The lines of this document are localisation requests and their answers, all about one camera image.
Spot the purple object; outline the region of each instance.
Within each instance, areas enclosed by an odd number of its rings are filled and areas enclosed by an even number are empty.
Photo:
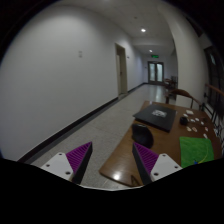
[[[74,172],[74,183],[81,183],[91,154],[92,142],[81,145],[66,154],[68,162]]]
[[[136,142],[133,144],[132,153],[135,157],[143,184],[146,185],[151,183],[150,173],[159,155]]]

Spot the green paper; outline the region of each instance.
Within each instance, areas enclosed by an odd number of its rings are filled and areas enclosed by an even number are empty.
[[[180,137],[181,167],[214,160],[212,143],[205,138]]]

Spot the floor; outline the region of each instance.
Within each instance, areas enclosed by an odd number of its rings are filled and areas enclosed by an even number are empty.
[[[92,141],[93,153],[81,186],[103,190],[130,189],[128,186],[105,178],[98,171],[125,135],[134,120],[132,115],[140,110],[145,100],[164,103],[164,87],[146,84],[137,88],[97,116],[88,119],[84,124],[60,138],[45,151],[43,150],[42,154],[36,155],[35,160],[30,164],[41,167],[56,153],[67,153]],[[175,101],[171,99],[170,104],[175,104]]]

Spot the ceiling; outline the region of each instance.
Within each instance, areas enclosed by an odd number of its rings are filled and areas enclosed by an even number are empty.
[[[174,50],[173,37],[157,5],[161,0],[62,0],[57,5],[70,5],[94,11],[121,27],[133,39],[148,39],[145,44],[133,44],[141,53],[167,55]],[[166,44],[150,43],[158,40]]]

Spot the baseboard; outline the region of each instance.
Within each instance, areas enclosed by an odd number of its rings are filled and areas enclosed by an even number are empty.
[[[43,148],[45,148],[46,146],[50,145],[52,142],[54,142],[55,140],[57,140],[58,138],[60,138],[62,135],[66,134],[71,129],[75,128],[77,125],[79,125],[80,123],[82,123],[86,119],[90,118],[91,116],[93,116],[94,114],[96,114],[97,112],[99,112],[100,110],[102,110],[105,107],[109,106],[110,104],[114,103],[116,100],[118,100],[118,97],[114,98],[113,100],[109,101],[108,103],[105,103],[101,107],[98,107],[97,109],[95,109],[92,112],[88,113],[87,115],[81,117],[77,121],[73,122],[69,126],[65,127],[61,131],[57,132],[56,134],[54,134],[53,136],[51,136],[50,138],[48,138],[44,142],[40,143],[35,148],[31,149],[27,154],[25,154],[23,157],[21,157],[17,162],[25,163],[28,159],[30,159],[35,154],[37,154],[38,152],[40,152]]]
[[[143,85],[145,85],[145,84],[148,84],[148,83],[143,82],[142,84],[140,84],[140,85],[138,85],[138,86],[136,86],[136,87],[134,87],[134,88],[128,90],[128,93],[133,92],[134,90],[136,90],[137,88],[139,88],[139,87],[141,87],[141,86],[143,86]]]
[[[152,85],[152,86],[166,86],[165,83],[146,83],[148,85]]]

